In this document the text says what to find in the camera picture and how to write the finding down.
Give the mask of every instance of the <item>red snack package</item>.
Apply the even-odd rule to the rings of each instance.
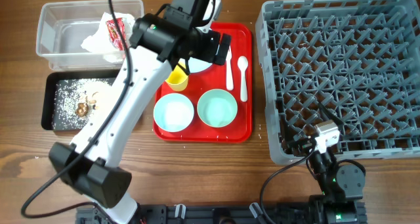
[[[119,26],[119,29],[121,30],[121,33],[123,34],[123,37],[125,39],[125,26],[123,23],[122,18],[117,18],[117,23]],[[106,22],[106,27],[108,28],[108,31],[110,33],[111,42],[114,45],[114,47],[118,48],[120,51],[124,50],[123,47],[123,40],[118,35],[117,26],[115,25],[113,20],[109,20]]]

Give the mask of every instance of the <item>wooden table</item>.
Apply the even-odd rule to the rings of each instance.
[[[76,132],[41,128],[47,61],[35,53],[41,7],[78,0],[0,0],[0,223],[74,223],[75,212],[42,220],[20,216],[20,207],[55,174],[47,154],[55,141],[68,143]],[[143,0],[145,11],[171,0]],[[269,0],[222,0],[219,20],[239,22],[255,32],[261,5]],[[125,149],[121,167],[133,174],[129,188],[141,204],[249,204],[259,199],[264,180],[279,169],[270,159],[264,119],[263,74],[253,48],[254,125],[241,144],[166,143],[152,132],[151,102]],[[367,169],[364,202],[369,223],[418,223],[420,160],[362,160]],[[320,193],[304,166],[278,176],[267,201],[306,201]],[[61,181],[29,208],[55,210],[85,198]]]

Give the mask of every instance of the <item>white cloth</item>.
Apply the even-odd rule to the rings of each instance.
[[[135,19],[131,14],[115,13],[115,17],[122,18],[125,26],[125,37],[126,40],[130,38],[133,33],[133,26]],[[81,44],[81,47],[91,53],[104,53],[104,59],[108,62],[122,62],[122,55],[107,55],[106,53],[118,52],[119,49],[114,47],[111,42],[110,33],[106,27],[106,22],[112,20],[112,15],[105,12],[99,22],[98,31],[85,40]]]

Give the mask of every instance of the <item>black baking pan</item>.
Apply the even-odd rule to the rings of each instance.
[[[77,95],[84,83],[92,81],[108,84],[110,87],[119,70],[93,70],[79,72],[55,72],[48,76],[45,86],[44,105],[41,126],[45,130],[67,131],[83,128],[88,118],[79,118],[75,114]]]

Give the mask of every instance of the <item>red tray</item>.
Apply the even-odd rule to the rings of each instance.
[[[210,142],[210,143],[240,143],[244,142],[252,132],[252,36],[251,32],[243,24],[219,23],[211,25],[213,30],[232,36],[230,47],[232,49],[232,75],[234,79],[234,90],[229,91],[238,103],[238,113],[234,121],[222,128],[213,128],[204,124],[197,114],[198,99],[211,89],[226,90],[226,65],[212,65],[208,69],[193,73],[188,78],[188,86],[180,93],[188,97],[194,105],[194,119],[184,130],[170,133],[153,123],[155,134],[166,141],[188,141],[188,142]],[[238,68],[238,59],[246,56],[249,62],[246,71],[248,101],[240,99],[241,72]],[[155,103],[163,96],[174,93],[166,84],[156,92]]]

